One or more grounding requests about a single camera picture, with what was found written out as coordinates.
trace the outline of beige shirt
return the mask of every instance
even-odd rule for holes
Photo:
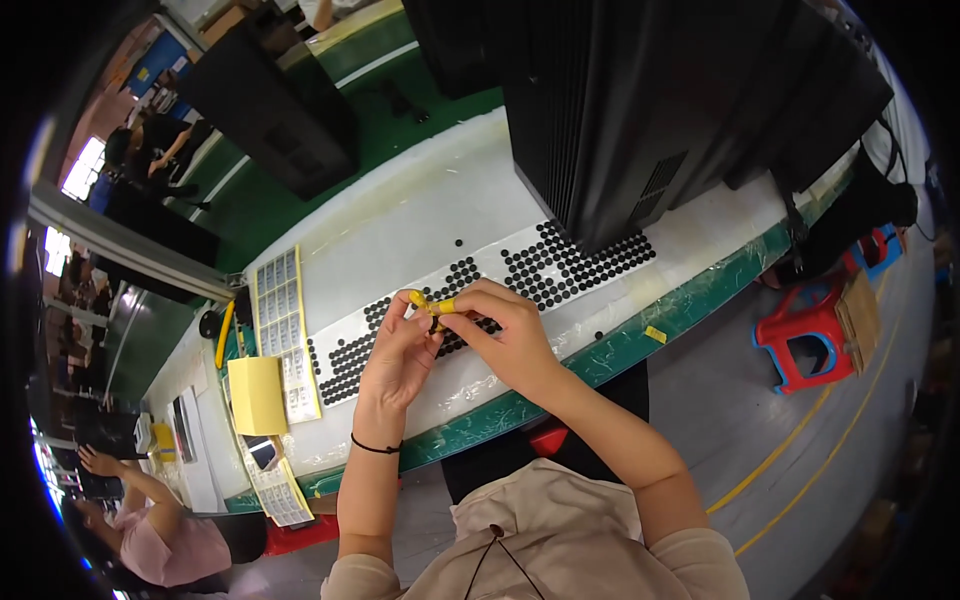
[[[475,490],[452,507],[457,540],[405,592],[383,561],[354,554],[334,563],[324,600],[463,598],[497,524],[546,600],[565,598],[748,598],[730,543],[688,529],[647,549],[629,488],[587,479],[547,459]],[[539,598],[499,544],[480,564],[470,598]]]

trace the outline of black wristband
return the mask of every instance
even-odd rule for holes
[[[363,444],[360,444],[359,442],[357,442],[357,439],[353,437],[353,432],[352,432],[352,431],[350,432],[350,441],[353,442],[354,444],[356,444],[358,447],[361,447],[361,448],[367,450],[368,452],[376,452],[377,454],[397,454],[397,453],[400,451],[400,449],[403,448],[403,440],[400,440],[400,445],[397,446],[396,448],[391,448],[391,447],[389,447],[389,446],[387,446],[387,449],[386,449],[386,450],[380,450],[380,449],[378,449],[378,448],[371,448],[371,447],[369,447],[368,445],[363,445]]]

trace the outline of concrete floor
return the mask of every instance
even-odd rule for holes
[[[880,348],[862,377],[830,389],[771,391],[778,376],[750,331],[778,293],[759,285],[650,359],[651,422],[690,465],[755,599],[790,598],[816,573],[900,443],[905,389],[920,379],[928,343],[930,245],[914,232],[909,254],[875,288]],[[449,502],[439,466],[404,477],[394,536],[404,585],[452,544]],[[236,567],[229,597],[315,598],[336,550],[334,541]]]

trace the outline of yellow sticky note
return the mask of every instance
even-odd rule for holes
[[[245,436],[278,436],[287,432],[280,387],[280,359],[246,356],[227,361],[233,428]]]
[[[648,337],[657,340],[661,344],[666,344],[666,334],[652,325],[647,325],[647,330],[643,333],[645,333]]]

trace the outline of hand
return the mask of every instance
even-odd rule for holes
[[[360,375],[360,402],[405,411],[414,401],[433,368],[444,336],[428,333],[433,320],[418,310],[409,321],[403,315],[410,290],[394,296],[373,342],[373,351]]]
[[[165,157],[158,158],[150,163],[150,168],[147,169],[147,177],[153,177],[154,172],[165,169],[167,166],[168,160]]]
[[[109,454],[97,452],[89,444],[87,446],[80,446],[80,448],[77,449],[77,453],[80,454],[80,464],[94,475],[100,475],[101,477],[119,477],[126,468],[117,459]]]
[[[471,283],[454,302],[456,314],[440,322],[453,329],[501,381],[539,403],[538,392],[566,371],[553,355],[537,305],[486,278]],[[473,323],[477,315],[491,317],[503,327],[497,337]]]

